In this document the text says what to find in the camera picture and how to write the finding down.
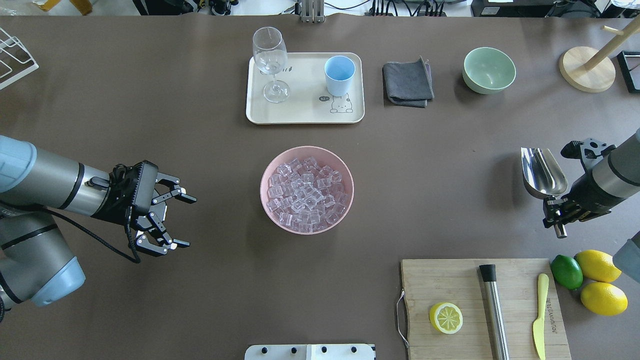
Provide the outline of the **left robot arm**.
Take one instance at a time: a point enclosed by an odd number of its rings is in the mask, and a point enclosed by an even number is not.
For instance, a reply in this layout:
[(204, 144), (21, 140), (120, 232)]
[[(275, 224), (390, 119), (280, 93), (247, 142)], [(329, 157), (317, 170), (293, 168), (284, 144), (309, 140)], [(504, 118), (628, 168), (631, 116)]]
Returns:
[(61, 211), (122, 226), (132, 255), (164, 256), (187, 248), (163, 224), (169, 199), (192, 204), (177, 177), (150, 161), (118, 164), (111, 172), (56, 155), (27, 141), (0, 138), (1, 310), (25, 301), (49, 305), (77, 290), (86, 276), (56, 218)]

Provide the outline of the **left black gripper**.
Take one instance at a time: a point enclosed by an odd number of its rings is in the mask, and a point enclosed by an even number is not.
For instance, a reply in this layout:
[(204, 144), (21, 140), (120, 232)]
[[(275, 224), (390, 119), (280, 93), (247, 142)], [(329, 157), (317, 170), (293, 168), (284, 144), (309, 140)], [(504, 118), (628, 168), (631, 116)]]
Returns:
[[(164, 193), (156, 186), (167, 187)], [(178, 248), (189, 248), (190, 242), (172, 237), (164, 223), (164, 218), (151, 212), (151, 206), (175, 198), (187, 204), (197, 199), (186, 193), (180, 185), (180, 178), (158, 171), (158, 166), (150, 161), (141, 161), (134, 166), (119, 164), (109, 178), (94, 176), (91, 187), (106, 191), (98, 210), (92, 218), (108, 223), (124, 225), (126, 211), (131, 210), (130, 225), (137, 231), (135, 250), (151, 256), (164, 256)]]

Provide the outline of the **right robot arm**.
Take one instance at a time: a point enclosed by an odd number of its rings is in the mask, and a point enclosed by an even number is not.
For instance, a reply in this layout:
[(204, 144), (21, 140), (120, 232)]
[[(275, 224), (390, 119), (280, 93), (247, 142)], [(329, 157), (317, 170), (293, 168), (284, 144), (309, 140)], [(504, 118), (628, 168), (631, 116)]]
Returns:
[(568, 194), (544, 198), (544, 227), (554, 228), (557, 238), (564, 239), (565, 225), (610, 214), (614, 207), (637, 194), (640, 189), (639, 135), (636, 131), (619, 146), (607, 145), (592, 137), (567, 143), (560, 154), (563, 158), (580, 160), (584, 174), (573, 183)]

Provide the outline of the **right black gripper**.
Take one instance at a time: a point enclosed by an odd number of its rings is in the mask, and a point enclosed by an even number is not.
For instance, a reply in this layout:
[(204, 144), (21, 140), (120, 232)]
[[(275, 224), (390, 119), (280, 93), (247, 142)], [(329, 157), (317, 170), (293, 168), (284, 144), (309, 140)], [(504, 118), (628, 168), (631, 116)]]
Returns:
[(617, 205), (617, 198), (596, 183), (593, 170), (596, 165), (608, 164), (607, 156), (615, 148), (617, 146), (592, 138), (572, 140), (563, 146), (560, 151), (562, 157), (579, 159), (585, 174), (573, 183), (568, 194), (560, 198), (550, 195), (542, 200), (545, 216), (542, 223), (545, 228), (565, 231), (568, 223), (583, 223), (610, 214), (611, 209)]

